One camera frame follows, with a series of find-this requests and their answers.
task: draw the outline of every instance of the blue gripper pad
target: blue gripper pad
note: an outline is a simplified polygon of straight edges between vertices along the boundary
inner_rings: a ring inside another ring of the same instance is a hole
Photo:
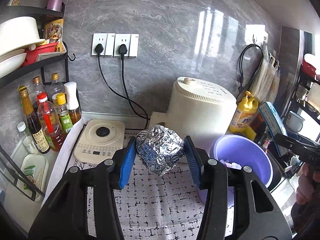
[[[126,153],[120,169],[119,186],[121,189],[128,184],[134,159],[136,158],[136,138],[131,138],[128,146],[125,148]]]
[[[201,174],[204,172],[204,165],[198,154],[196,147],[194,146],[191,137],[186,136],[184,139],[186,158],[191,172],[193,183],[200,188],[201,186]]]

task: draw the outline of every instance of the yellow dish soap bottle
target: yellow dish soap bottle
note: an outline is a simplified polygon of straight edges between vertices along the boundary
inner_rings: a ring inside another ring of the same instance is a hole
[[[259,102],[252,96],[249,91],[246,91],[245,93],[246,95],[238,104],[237,110],[229,125],[229,130],[231,132],[243,132],[249,124],[252,115],[258,109]]]

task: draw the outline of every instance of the black lid knob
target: black lid knob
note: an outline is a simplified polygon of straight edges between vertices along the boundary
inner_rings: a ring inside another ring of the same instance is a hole
[[[105,136],[109,135],[109,133],[110,133],[109,128],[104,127],[104,126],[102,126],[102,127],[100,127],[99,129],[96,130],[96,134],[99,137],[105,137]]]

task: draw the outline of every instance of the silver bolt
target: silver bolt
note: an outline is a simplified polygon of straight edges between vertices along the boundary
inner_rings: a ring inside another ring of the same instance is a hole
[[[104,165],[106,165],[106,166],[110,166],[110,165],[112,165],[113,164],[113,160],[112,159],[106,159],[105,161],[104,161]]]
[[[243,170],[244,170],[245,172],[247,172],[247,173],[250,173],[250,172],[252,171],[251,167],[249,167],[249,166],[244,166],[244,167],[243,167]]]
[[[71,167],[71,168],[69,169],[69,171],[70,171],[71,173],[76,173],[76,172],[78,171],[78,167],[73,166],[73,167]]]
[[[217,165],[217,161],[215,160],[215,159],[209,159],[208,160],[208,163],[210,164],[210,165]]]

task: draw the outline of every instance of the purple trash can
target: purple trash can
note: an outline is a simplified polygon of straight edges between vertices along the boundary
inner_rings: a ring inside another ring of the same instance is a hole
[[[269,187],[273,170],[271,162],[264,151],[253,141],[239,135],[225,135],[219,138],[212,146],[210,158],[229,160],[229,163],[238,163],[241,167],[250,166],[266,187]],[[207,190],[198,190],[201,200],[205,203]],[[233,205],[233,190],[228,190],[228,207]]]

